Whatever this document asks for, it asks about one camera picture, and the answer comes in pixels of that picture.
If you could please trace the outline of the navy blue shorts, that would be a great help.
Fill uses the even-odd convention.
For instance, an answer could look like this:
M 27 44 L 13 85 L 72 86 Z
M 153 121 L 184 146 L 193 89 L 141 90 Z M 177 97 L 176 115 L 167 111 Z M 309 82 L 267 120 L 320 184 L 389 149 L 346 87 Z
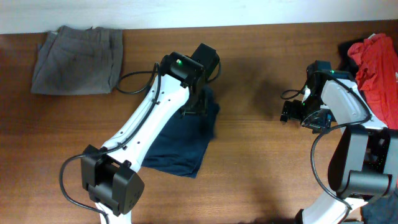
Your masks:
M 206 149 L 215 138 L 220 111 L 213 90 L 204 87 L 206 115 L 180 117 L 175 113 L 149 148 L 142 166 L 181 177 L 196 178 Z

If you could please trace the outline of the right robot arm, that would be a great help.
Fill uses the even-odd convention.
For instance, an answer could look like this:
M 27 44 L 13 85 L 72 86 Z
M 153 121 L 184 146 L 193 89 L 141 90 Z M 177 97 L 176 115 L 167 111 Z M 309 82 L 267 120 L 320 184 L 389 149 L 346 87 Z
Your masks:
M 307 67 L 307 80 L 295 94 L 303 98 L 281 96 L 285 102 L 280 120 L 298 121 L 317 134 L 310 164 L 323 193 L 299 210 L 294 222 L 343 223 L 351 212 L 391 196 L 397 189 L 397 130 L 388 128 L 371 111 L 352 74 L 316 60 Z M 316 170 L 315 149 L 334 130 L 342 136 L 324 184 Z

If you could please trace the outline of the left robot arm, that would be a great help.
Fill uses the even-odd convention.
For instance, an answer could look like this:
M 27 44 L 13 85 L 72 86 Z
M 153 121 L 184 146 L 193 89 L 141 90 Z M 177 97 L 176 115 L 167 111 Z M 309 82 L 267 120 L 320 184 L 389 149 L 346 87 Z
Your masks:
M 155 65 L 153 86 L 123 127 L 97 149 L 83 151 L 81 180 L 101 223 L 130 223 L 144 191 L 138 172 L 155 139 L 174 115 L 204 116 L 205 86 L 220 63 L 216 50 L 200 44 L 191 56 L 172 52 Z

